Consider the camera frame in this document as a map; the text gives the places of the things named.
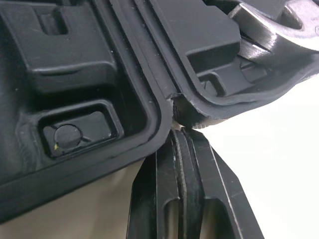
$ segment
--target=plastic case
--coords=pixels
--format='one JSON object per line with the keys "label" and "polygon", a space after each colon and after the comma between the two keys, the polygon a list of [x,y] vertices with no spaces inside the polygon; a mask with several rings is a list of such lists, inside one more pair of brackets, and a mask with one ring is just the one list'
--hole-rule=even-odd
{"label": "plastic case", "polygon": [[172,121],[203,127],[268,104],[319,56],[237,56],[227,13],[285,0],[0,1],[0,221],[154,153]]}

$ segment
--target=black plastic part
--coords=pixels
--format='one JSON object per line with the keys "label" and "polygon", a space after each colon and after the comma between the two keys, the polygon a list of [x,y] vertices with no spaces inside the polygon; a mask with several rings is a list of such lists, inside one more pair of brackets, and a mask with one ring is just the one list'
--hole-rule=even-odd
{"label": "black plastic part", "polygon": [[237,56],[239,2],[0,0],[0,222],[159,149],[191,127],[268,104],[319,72]]}
{"label": "black plastic part", "polygon": [[[174,201],[178,217],[170,220]],[[210,238],[264,238],[238,178],[193,130],[172,131],[133,183],[127,239],[167,238],[171,227],[183,239],[206,230]]]}

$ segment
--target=rectangular slot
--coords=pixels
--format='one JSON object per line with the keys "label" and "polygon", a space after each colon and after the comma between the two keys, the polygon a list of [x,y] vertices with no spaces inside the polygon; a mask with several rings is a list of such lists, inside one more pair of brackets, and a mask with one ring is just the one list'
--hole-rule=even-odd
{"label": "rectangular slot", "polygon": [[56,7],[48,13],[37,14],[42,31],[47,35],[66,35],[68,28],[61,14],[60,8]]}

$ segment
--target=metal clamp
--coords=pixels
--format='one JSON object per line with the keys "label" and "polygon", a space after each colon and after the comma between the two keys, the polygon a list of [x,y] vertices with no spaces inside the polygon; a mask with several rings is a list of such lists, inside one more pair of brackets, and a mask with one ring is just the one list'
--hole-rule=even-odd
{"label": "metal clamp", "polygon": [[229,16],[242,32],[239,55],[256,63],[276,66],[319,51],[319,6],[313,0],[292,0],[281,23],[241,3]]}

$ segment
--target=white background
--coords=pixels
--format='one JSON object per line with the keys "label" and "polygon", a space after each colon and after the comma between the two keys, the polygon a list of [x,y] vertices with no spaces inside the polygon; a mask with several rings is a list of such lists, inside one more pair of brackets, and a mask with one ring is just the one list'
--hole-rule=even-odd
{"label": "white background", "polygon": [[319,78],[204,134],[241,181],[266,239],[319,239]]}
{"label": "white background", "polygon": [[[266,239],[319,239],[318,123],[313,78],[203,131],[240,179]],[[137,170],[133,165],[14,219],[0,226],[0,238],[124,239]]]}

